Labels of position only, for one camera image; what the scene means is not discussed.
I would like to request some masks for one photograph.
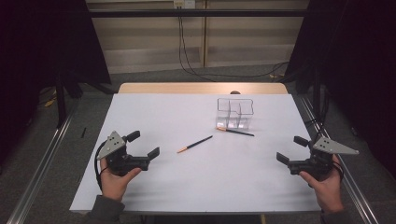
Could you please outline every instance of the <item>wall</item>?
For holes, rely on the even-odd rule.
[[[209,1],[196,8],[305,9],[307,0]],[[87,0],[89,9],[171,9],[173,1]],[[110,74],[177,69],[178,18],[92,19]],[[303,18],[182,18],[192,67],[281,63],[290,59]],[[187,66],[184,51],[181,61]]]

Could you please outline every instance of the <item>black cable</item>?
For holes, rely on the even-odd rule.
[[[309,71],[313,66],[312,59],[308,58],[305,60],[303,65],[291,73],[289,73],[287,76],[282,77],[278,82],[280,83],[288,83],[294,81],[300,74],[303,72]]]
[[[183,30],[184,30],[184,28],[183,28],[183,20],[181,19],[181,17],[178,17],[178,33],[179,33],[179,37],[178,37],[178,59],[179,59],[179,61],[180,61],[181,67],[183,68],[183,70],[184,70],[185,72],[187,72],[187,73],[190,74],[190,75],[194,75],[194,76],[197,76],[197,77],[200,77],[200,78],[209,80],[209,81],[211,81],[211,82],[215,82],[214,80],[212,80],[212,79],[210,79],[210,78],[202,77],[202,76],[198,75],[198,74],[191,68],[190,62],[189,62],[189,57],[187,56],[186,43],[185,43],[185,41],[184,41],[184,31],[183,31]],[[183,62],[181,61],[181,44],[182,44],[182,43],[183,43],[183,47],[184,47],[184,53],[185,53],[185,57],[186,57],[186,60],[187,60],[187,64],[189,65],[190,70],[191,70],[192,72],[188,71],[188,70],[184,67]]]
[[[98,166],[97,166],[97,159],[96,159],[96,158],[98,157],[99,151],[100,151],[100,149],[105,145],[105,143],[106,143],[106,141],[103,142],[103,143],[99,146],[98,149],[96,149],[95,157],[93,158],[93,166],[94,166],[95,173],[96,173],[96,181],[98,182],[98,185],[99,185],[99,189],[100,189],[100,190],[102,190],[102,179],[100,178],[100,174],[101,174],[107,167],[106,167],[104,170],[102,170],[101,173],[99,174]]]
[[[335,170],[337,170],[338,174],[340,175],[340,182],[343,181],[343,179],[344,179],[344,169],[343,169],[343,167],[341,166],[341,164],[338,163],[338,162],[336,162],[336,161],[333,161],[333,162],[332,162],[332,167],[333,167]]]
[[[319,118],[320,118],[319,130],[318,130],[318,133],[317,133],[317,135],[315,137],[315,142],[317,142],[319,135],[324,130],[324,124],[325,124],[325,121],[326,121],[327,112],[329,111],[330,94],[329,94],[329,91],[327,89],[325,89],[324,93],[325,94],[324,94],[323,106],[322,106],[322,109],[321,109],[320,114],[319,114]]]
[[[277,69],[281,68],[284,64],[287,64],[289,62],[283,62],[283,63],[277,63],[274,66],[276,66],[276,69],[273,69],[267,73],[264,74],[259,74],[259,75],[255,75],[255,76],[234,76],[234,75],[223,75],[223,74],[210,74],[210,73],[205,73],[205,74],[201,74],[201,76],[212,76],[212,77],[265,77],[268,75],[273,74]]]
[[[216,82],[216,81],[215,81],[215,80],[212,80],[212,79],[210,79],[210,78],[204,77],[204,76],[211,76],[211,77],[246,77],[246,76],[233,76],[233,75],[210,74],[210,73],[198,74],[197,72],[195,72],[195,70],[192,69],[192,67],[191,67],[191,65],[190,65],[189,57],[188,57],[188,55],[187,55],[186,43],[185,43],[185,40],[184,40],[183,19],[182,19],[181,17],[178,17],[178,25],[179,25],[179,26],[178,26],[178,28],[179,28],[178,58],[179,58],[179,61],[180,61],[180,65],[181,65],[181,67],[183,68],[183,70],[184,70],[185,72],[187,72],[187,73],[189,73],[189,74],[191,74],[191,75],[198,76],[198,77],[200,77],[200,78],[204,78],[204,79],[209,80],[209,81],[212,81],[212,82]],[[183,44],[183,49],[184,49],[184,55],[185,55],[185,57],[186,57],[187,64],[188,64],[188,66],[189,66],[191,72],[188,71],[188,70],[184,67],[184,65],[183,65],[183,63],[182,63],[182,61],[181,61],[181,45],[182,45],[182,44]],[[268,73],[259,74],[259,75],[256,75],[256,76],[247,76],[247,77],[264,77],[264,76],[271,75],[271,74],[275,73],[275,71],[278,70],[279,68],[281,68],[283,65],[288,64],[288,63],[289,63],[289,62],[277,63],[277,64],[275,64],[275,65],[273,66],[273,70],[271,70],[271,71],[268,72]]]

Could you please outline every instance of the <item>wall outlet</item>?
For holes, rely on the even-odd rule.
[[[184,8],[195,9],[195,0],[184,0]]]
[[[174,0],[174,9],[184,8],[184,0]]]

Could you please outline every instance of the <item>human hand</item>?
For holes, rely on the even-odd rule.
[[[334,155],[332,160],[339,163]],[[332,168],[329,177],[323,181],[317,181],[312,175],[304,171],[301,171],[299,175],[315,190],[318,205],[325,214],[344,210],[341,201],[340,175],[335,168]]]
[[[125,193],[128,183],[142,171],[140,168],[134,168],[125,176],[113,175],[109,168],[107,168],[105,158],[100,160],[100,167],[102,170],[100,175],[102,180],[102,195],[117,202],[122,201],[122,196]]]

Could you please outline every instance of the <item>white paper sheet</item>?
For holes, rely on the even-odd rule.
[[[252,99],[254,115],[246,136],[215,129],[217,99]],[[70,207],[87,212],[97,186],[92,160],[112,131],[121,136],[140,131],[128,143],[128,153],[146,156],[155,147],[161,154],[147,172],[129,184],[123,197],[125,211],[155,214],[268,213],[319,210],[314,191],[286,165],[305,160],[309,149],[293,142],[308,132],[288,94],[116,94],[106,116],[92,157]],[[177,154],[182,147],[213,138]]]

